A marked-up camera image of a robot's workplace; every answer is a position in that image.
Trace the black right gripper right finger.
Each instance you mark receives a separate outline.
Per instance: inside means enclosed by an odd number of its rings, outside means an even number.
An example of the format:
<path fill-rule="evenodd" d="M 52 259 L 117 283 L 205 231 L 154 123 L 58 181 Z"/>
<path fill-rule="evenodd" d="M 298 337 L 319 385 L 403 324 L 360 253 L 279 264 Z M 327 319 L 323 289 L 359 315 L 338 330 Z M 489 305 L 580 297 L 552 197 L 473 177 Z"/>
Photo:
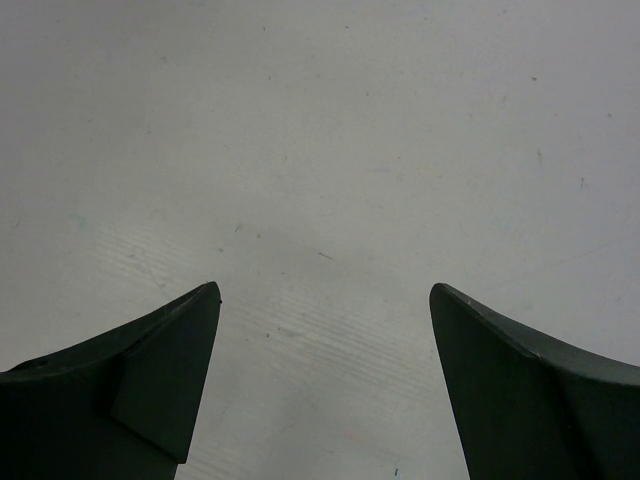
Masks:
<path fill-rule="evenodd" d="M 429 296 L 472 479 L 636 479 L 639 369 L 438 283 Z"/>

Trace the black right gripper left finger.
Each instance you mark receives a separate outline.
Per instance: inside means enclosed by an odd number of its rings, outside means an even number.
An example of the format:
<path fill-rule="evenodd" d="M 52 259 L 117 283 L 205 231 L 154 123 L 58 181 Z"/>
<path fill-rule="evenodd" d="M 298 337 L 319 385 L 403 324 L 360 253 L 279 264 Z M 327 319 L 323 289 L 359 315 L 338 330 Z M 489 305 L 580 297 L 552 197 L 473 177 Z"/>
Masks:
<path fill-rule="evenodd" d="M 219 315 L 219 287 L 204 283 L 2 372 L 2 478 L 174 478 L 189 454 Z"/>

